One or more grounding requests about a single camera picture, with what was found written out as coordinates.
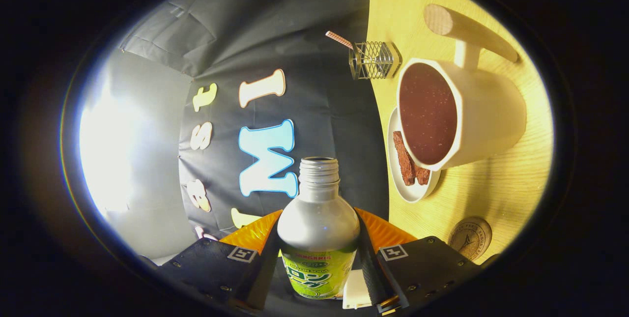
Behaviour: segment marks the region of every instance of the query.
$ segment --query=bright light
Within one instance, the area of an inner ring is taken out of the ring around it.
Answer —
[[[114,99],[107,82],[101,98],[81,114],[79,149],[87,187],[104,216],[128,210],[132,194],[130,110]]]

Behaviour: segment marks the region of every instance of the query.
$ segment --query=aluminum bottle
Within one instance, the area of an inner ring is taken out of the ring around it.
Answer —
[[[335,158],[303,158],[299,182],[299,195],[286,205],[277,223],[283,261],[297,294],[327,299],[347,280],[360,225],[356,212],[339,196]]]

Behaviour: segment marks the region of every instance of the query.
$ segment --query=wooden table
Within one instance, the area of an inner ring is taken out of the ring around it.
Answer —
[[[418,238],[434,235],[447,241],[458,221],[481,216],[493,231],[487,252],[476,260],[481,263],[513,241],[541,199],[553,152],[550,104],[539,73],[519,43],[471,0],[370,0],[367,40],[393,41],[402,54],[402,66],[412,57],[452,61],[455,40],[434,34],[423,20],[423,8],[429,3],[467,15],[517,50],[521,59],[517,63],[481,50],[479,69],[505,75],[515,83],[526,102],[526,132],[505,153],[442,171],[433,193],[417,203],[400,197],[389,167],[389,221]],[[398,76],[372,81],[385,143],[389,117],[396,107]]]

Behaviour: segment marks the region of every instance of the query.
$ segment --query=bottle neck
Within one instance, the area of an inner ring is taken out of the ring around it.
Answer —
[[[299,165],[299,199],[325,202],[339,196],[339,162],[335,158],[307,157]]]

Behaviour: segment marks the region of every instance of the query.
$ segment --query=white wall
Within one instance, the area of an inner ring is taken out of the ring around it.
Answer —
[[[191,78],[115,50],[86,87],[81,160],[104,218],[139,255],[159,259],[196,240],[177,151]]]

